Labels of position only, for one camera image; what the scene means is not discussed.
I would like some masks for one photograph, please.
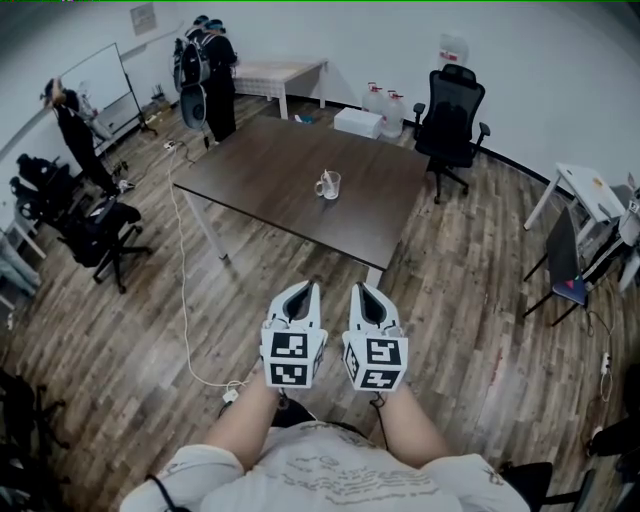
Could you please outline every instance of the dark wooden table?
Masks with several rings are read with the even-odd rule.
[[[367,282],[377,286],[422,186],[426,163],[426,157],[393,144],[256,117],[174,183],[221,258],[224,246],[194,195],[364,263]],[[325,169],[342,176],[340,196],[333,201],[314,190]]]

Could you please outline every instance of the white wall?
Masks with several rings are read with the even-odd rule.
[[[440,34],[457,33],[487,89],[476,118],[491,127],[487,147],[547,177],[561,161],[592,166],[612,185],[628,172],[640,178],[640,23],[626,5],[265,2],[177,10],[189,22],[201,13],[221,18],[241,58],[327,57],[330,100],[359,105],[372,80],[397,89],[407,118],[415,102],[428,102]]]
[[[129,11],[141,3],[0,5],[0,201],[11,198],[6,184],[17,174],[15,161],[21,153],[60,156],[79,170],[53,113],[42,111],[39,95],[51,77],[101,48],[117,43],[140,105],[150,101],[158,83],[170,101],[177,101],[169,60],[181,21],[174,4],[157,3],[158,28],[135,36]],[[135,113],[129,95],[104,117],[118,127]]]
[[[640,22],[627,5],[156,3],[159,28],[140,38],[131,27],[134,5],[38,5],[20,30],[14,27],[0,44],[0,148],[37,112],[49,77],[114,41],[126,54],[181,23],[183,33],[207,14],[225,22],[242,59],[327,57],[328,99],[359,105],[366,83],[376,80],[405,95],[407,118],[413,103],[428,102],[440,34],[461,35],[467,65],[487,89],[477,115],[492,129],[487,147],[547,177],[563,161],[594,167],[612,185],[628,172],[640,180]],[[0,5],[0,30],[1,15],[21,7]],[[125,61],[141,103],[158,82],[177,98],[169,72],[173,39],[149,42]],[[314,95],[304,80],[291,92]],[[41,137],[55,130],[38,130],[19,147],[47,156],[41,152],[54,152],[59,140],[51,135],[43,145]],[[58,154],[65,150],[60,146]],[[13,156],[0,161],[0,195],[1,183],[15,174],[13,162]]]

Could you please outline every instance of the white table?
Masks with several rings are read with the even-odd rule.
[[[589,214],[589,220],[578,233],[576,243],[580,244],[599,222],[617,219],[624,215],[626,208],[598,171],[577,165],[557,163],[556,176],[547,186],[527,222],[524,223],[524,229],[531,228],[560,180],[565,185],[564,188],[573,193],[575,197],[570,208],[575,207],[579,201]],[[609,215],[601,210],[600,205],[607,210]]]
[[[13,203],[6,202],[4,205],[0,205],[0,237],[5,236],[5,234],[9,234],[11,230],[15,229],[18,234],[22,237],[22,239],[27,242],[34,251],[38,253],[42,259],[45,259],[47,255],[44,253],[40,247],[36,245],[33,239],[29,236],[29,233],[26,229],[24,229],[18,220],[18,212],[16,211]],[[24,221],[28,230],[31,231],[34,235],[37,233],[36,229],[31,225]],[[15,309],[15,306],[7,300],[2,294],[0,294],[0,303],[7,306],[11,311]]]
[[[318,93],[320,108],[325,105],[325,75],[327,59],[313,61],[264,61],[240,62],[235,68],[236,92],[254,96],[266,96],[268,100],[280,100],[280,117],[288,119],[286,84],[294,78],[318,70]]]

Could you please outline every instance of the black pants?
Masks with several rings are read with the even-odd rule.
[[[233,100],[231,91],[207,91],[207,123],[217,142],[222,142],[236,131]]]
[[[107,172],[100,159],[96,156],[91,141],[77,141],[74,144],[70,144],[69,149],[82,171],[91,181],[104,190],[108,196],[118,195],[119,189],[113,182],[111,174]]]
[[[640,414],[635,414],[598,432],[591,441],[592,455],[625,454],[640,446]]]

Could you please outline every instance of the wooden floor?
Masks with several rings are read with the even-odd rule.
[[[337,109],[290,102],[292,115],[311,115],[330,126]],[[253,115],[278,116],[277,102],[256,97],[236,102],[241,125]],[[139,133],[119,154],[138,184],[125,201],[139,208],[145,231],[137,243],[155,253],[125,269],[126,295],[112,278],[102,285],[78,266],[56,234],[44,227],[36,241],[45,261],[31,257],[43,286],[23,302],[13,332],[2,333],[1,361],[32,384],[46,383],[51,398],[68,407],[55,421],[68,451],[55,449],[52,464],[72,484],[66,496],[77,510],[116,510],[123,496],[186,444],[198,442],[222,405],[223,390],[194,380],[187,369],[180,298],[178,221],[169,197],[167,138],[183,140],[190,158],[204,152],[202,135],[174,115],[160,136]],[[400,144],[412,146],[405,130]],[[188,165],[185,148],[178,167]],[[547,291],[544,271],[522,283],[543,252],[545,234],[563,205],[547,207],[530,232],[522,229],[544,187],[480,155],[461,171],[467,197],[445,181],[440,206],[427,176],[381,290],[397,304],[410,339],[408,380],[428,414],[459,453],[478,452],[491,463],[552,461],[553,492],[579,486],[597,469],[589,510],[611,510],[620,491],[615,458],[587,460],[583,443],[600,422],[622,416],[623,370],[638,358],[640,326],[636,290],[624,300],[613,280],[590,296],[590,308],[609,326],[587,335],[584,312],[559,327],[547,324],[566,307],[550,300],[521,319]],[[323,327],[330,332],[314,388],[295,396],[320,418],[356,425],[380,441],[369,396],[355,393],[342,368],[340,335],[347,326],[349,291],[366,269],[229,209],[207,209],[230,258],[220,261],[176,195],[185,230],[189,336],[199,376],[225,383],[244,379],[258,359],[259,327],[271,298],[286,286],[315,279],[322,287]],[[609,404],[598,397],[600,358],[613,355]]]

